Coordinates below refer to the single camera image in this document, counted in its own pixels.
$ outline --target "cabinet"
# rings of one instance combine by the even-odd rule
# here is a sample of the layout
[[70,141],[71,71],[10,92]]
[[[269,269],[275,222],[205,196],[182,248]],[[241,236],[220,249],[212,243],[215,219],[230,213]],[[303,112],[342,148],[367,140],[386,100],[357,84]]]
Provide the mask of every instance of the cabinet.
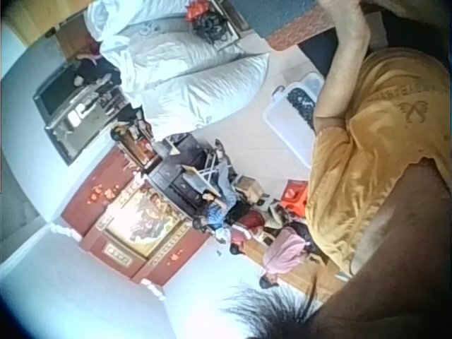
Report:
[[25,46],[48,30],[82,11],[93,0],[15,0],[5,13],[5,22]]

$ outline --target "storage box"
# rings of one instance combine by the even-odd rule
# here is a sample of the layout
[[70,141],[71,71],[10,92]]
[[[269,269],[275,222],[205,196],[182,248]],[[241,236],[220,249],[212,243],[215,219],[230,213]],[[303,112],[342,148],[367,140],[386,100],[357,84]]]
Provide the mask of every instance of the storage box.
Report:
[[235,189],[242,192],[249,203],[257,203],[263,194],[263,189],[257,180],[242,176],[235,184]]
[[279,86],[273,92],[272,102],[263,112],[264,121],[308,168],[311,168],[316,137],[312,128],[289,103],[287,96],[295,88],[300,88],[317,103],[323,83],[319,74],[311,72],[298,83],[286,88]]

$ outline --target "pink shirt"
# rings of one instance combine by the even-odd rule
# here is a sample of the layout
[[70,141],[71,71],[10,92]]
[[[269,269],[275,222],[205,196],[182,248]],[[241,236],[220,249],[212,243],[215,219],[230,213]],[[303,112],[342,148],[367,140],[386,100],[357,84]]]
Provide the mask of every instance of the pink shirt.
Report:
[[306,242],[292,228],[284,227],[263,255],[263,267],[268,273],[288,273],[302,262]]

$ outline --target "stool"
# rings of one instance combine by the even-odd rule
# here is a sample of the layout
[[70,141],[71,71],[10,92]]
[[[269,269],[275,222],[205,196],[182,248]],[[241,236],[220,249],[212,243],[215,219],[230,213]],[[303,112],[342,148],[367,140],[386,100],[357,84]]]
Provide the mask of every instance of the stool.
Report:
[[308,182],[289,180],[284,193],[282,193],[280,205],[299,217],[304,217],[306,215],[307,196]]

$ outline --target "hand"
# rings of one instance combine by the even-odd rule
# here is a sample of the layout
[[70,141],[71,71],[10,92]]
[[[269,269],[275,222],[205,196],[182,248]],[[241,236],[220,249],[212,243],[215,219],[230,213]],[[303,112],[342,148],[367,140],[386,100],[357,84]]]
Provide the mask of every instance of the hand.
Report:
[[203,199],[207,201],[214,201],[215,197],[211,193],[204,193]]

